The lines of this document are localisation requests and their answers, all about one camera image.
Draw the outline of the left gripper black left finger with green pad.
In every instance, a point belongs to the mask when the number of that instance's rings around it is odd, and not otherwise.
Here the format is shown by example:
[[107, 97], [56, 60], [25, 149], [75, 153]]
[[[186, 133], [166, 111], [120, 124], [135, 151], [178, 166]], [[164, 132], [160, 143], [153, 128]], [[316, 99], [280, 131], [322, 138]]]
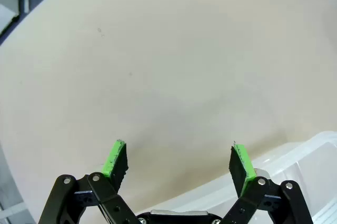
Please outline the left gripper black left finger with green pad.
[[128, 170], [126, 143], [117, 140], [102, 172], [77, 180], [60, 175], [51, 189], [39, 223], [79, 223], [87, 207], [97, 206], [108, 223], [137, 223], [137, 217], [118, 194]]

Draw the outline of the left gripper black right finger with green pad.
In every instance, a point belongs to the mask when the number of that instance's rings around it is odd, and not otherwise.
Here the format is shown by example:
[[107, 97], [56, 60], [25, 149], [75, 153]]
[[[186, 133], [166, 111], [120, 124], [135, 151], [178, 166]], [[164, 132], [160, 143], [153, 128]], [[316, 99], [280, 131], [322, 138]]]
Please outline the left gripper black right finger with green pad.
[[257, 210], [266, 211], [273, 223], [313, 222], [299, 184], [258, 176], [244, 145], [231, 147], [229, 171], [238, 199], [221, 223], [249, 223]]

